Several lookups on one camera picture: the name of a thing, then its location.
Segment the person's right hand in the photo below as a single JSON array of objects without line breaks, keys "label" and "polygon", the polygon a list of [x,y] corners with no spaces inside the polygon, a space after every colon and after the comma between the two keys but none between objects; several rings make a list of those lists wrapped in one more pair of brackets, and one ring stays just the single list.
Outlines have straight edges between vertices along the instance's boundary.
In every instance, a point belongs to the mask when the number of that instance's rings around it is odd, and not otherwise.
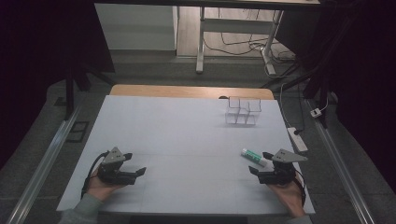
[{"label": "person's right hand", "polygon": [[301,180],[296,178],[287,185],[268,185],[292,218],[305,216]]}]

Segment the person's left hand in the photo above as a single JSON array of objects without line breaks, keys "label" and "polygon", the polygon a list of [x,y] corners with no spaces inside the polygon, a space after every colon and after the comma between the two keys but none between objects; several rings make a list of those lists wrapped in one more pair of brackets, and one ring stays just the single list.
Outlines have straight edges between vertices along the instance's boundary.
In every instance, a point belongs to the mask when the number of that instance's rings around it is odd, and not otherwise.
[{"label": "person's left hand", "polygon": [[104,202],[115,190],[124,188],[124,185],[107,184],[97,176],[98,169],[95,169],[90,176],[87,193],[96,199]]}]

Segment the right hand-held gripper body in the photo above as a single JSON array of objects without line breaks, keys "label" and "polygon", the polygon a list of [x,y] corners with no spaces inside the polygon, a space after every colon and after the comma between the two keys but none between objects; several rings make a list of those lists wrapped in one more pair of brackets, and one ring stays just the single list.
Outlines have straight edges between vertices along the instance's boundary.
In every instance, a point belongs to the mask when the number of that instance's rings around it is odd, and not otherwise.
[{"label": "right hand-held gripper body", "polygon": [[296,169],[294,163],[307,161],[307,157],[295,154],[281,148],[272,158],[274,169],[272,172],[265,172],[263,176],[258,176],[261,184],[286,185],[295,179]]}]

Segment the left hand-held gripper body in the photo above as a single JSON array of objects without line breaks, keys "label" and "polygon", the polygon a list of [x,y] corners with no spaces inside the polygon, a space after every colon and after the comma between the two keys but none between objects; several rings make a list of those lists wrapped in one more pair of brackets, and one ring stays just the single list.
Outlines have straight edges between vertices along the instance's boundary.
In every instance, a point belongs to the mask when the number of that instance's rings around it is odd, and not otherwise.
[{"label": "left hand-held gripper body", "polygon": [[135,179],[126,179],[124,176],[126,172],[120,170],[124,162],[123,153],[117,147],[113,147],[100,163],[98,177],[107,184],[133,185]]}]

